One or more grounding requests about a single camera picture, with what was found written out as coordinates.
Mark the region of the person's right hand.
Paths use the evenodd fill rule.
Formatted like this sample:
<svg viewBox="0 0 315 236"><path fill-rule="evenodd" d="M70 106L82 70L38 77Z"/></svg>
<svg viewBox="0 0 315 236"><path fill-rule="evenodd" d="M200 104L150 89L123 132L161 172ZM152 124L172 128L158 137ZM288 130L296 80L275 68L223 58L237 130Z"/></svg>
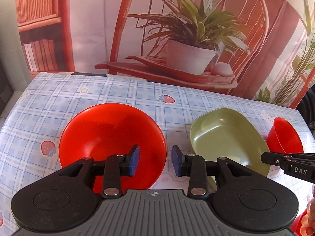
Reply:
<svg viewBox="0 0 315 236"><path fill-rule="evenodd" d="M308 202L307 213L302 217L301 220L301 228L300 234L302 236L311 236L314 235L315 230L315 214L314 214L314 206L315 206L315 193L314 193L314 185L312 187L313 198Z"/></svg>

